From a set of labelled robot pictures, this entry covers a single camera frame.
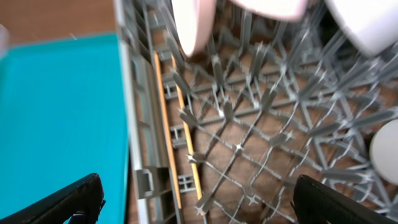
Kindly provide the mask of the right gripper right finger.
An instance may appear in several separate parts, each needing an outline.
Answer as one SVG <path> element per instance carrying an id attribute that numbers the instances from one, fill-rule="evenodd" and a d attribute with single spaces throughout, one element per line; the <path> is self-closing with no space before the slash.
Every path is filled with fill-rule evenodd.
<path id="1" fill-rule="evenodd" d="M 298 177 L 290 204 L 299 224 L 396 224 L 307 175 Z"/>

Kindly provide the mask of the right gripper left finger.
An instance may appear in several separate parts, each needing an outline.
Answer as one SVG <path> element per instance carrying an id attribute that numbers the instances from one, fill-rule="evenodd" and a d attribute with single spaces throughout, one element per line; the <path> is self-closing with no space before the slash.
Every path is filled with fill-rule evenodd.
<path id="1" fill-rule="evenodd" d="M 95 224 L 104 207 L 101 178 L 91 173 L 28 207 L 1 219 L 1 223 Z"/>

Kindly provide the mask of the small white cup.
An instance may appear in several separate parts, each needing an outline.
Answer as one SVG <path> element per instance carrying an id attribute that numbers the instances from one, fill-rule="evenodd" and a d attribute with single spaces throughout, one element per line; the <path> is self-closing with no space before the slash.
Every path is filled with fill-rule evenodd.
<path id="1" fill-rule="evenodd" d="M 397 185 L 397 120 L 385 124 L 371 140 L 369 155 L 376 172 L 386 181 Z"/>

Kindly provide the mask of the wooden chopstick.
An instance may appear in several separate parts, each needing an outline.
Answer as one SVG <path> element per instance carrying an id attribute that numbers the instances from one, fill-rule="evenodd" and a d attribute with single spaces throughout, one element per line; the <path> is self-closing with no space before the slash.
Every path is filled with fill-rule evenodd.
<path id="1" fill-rule="evenodd" d="M 181 210 L 182 203 L 181 203 L 180 188 L 179 188 L 179 182 L 178 182 L 177 167 L 176 167 L 176 163 L 175 163 L 174 148 L 173 148 L 172 138 L 171 138 L 171 134 L 170 134 L 169 121 L 168 121 L 168 117 L 167 117 L 167 106 L 166 106 L 166 100 L 165 100 L 165 94 L 164 94 L 164 86 L 163 86 L 163 82 L 162 82 L 160 59 L 159 59 L 159 55 L 156 51 L 154 51 L 154 62 L 155 62 L 155 74 L 157 77 L 157 85 L 158 85 L 159 98 L 160 98 L 162 122 L 163 122 L 163 127 L 164 127 L 165 143 L 167 146 L 169 165 L 170 165 L 170 170 L 172 173 L 171 179 L 172 179 L 175 196 L 176 196 L 176 200 L 177 200 L 176 205 L 177 205 L 177 208 L 179 210 Z"/>
<path id="2" fill-rule="evenodd" d="M 186 115 L 186 112 L 184 111 L 184 109 L 186 109 L 184 95 L 183 95 L 183 91 L 182 91 L 183 80 L 182 80 L 182 77 L 177 73 L 177 63 L 176 63 L 174 57 L 172 57 L 172 66 L 173 66 L 173 73 L 174 73 L 173 80 L 177 87 L 178 103 L 180 106 L 179 112 L 183 115 Z M 192 156 L 194 153 L 193 142 L 192 142 L 192 137 L 191 137 L 191 133 L 190 133 L 190 127 L 185 120 L 183 120 L 183 129 L 184 129 L 184 133 L 185 133 L 188 155 Z M 198 167 L 195 162 L 191 162 L 190 164 L 192 167 L 193 180 L 194 180 L 196 195 L 197 195 L 197 199 L 198 199 L 198 202 L 195 205 L 195 208 L 199 215 L 206 217 L 206 213 L 203 211 L 203 202 L 201 201 L 203 194 L 202 194 L 202 189 L 201 189 L 200 177 L 199 177 L 199 173 L 198 173 Z"/>

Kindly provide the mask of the grey bowl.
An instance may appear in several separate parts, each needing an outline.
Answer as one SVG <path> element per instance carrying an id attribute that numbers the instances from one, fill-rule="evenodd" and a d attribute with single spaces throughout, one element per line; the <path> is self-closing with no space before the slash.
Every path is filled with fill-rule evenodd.
<path id="1" fill-rule="evenodd" d="M 397 42 L 397 0 L 326 0 L 344 35 L 363 54 L 375 56 Z"/>

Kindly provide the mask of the pink bowl with rice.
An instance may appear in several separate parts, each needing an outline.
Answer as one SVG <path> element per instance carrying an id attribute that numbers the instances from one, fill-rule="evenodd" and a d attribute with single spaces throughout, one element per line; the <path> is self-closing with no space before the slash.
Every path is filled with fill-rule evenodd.
<path id="1" fill-rule="evenodd" d="M 308 0 L 231 0 L 249 12 L 278 21 L 299 21 L 305 14 Z"/>

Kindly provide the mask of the large pink plate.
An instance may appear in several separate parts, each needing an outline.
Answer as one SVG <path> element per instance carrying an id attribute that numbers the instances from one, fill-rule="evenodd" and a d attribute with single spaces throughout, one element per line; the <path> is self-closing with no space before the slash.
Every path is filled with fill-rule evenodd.
<path id="1" fill-rule="evenodd" d="M 208 44 L 216 14 L 216 0 L 172 0 L 179 42 L 187 57 Z"/>

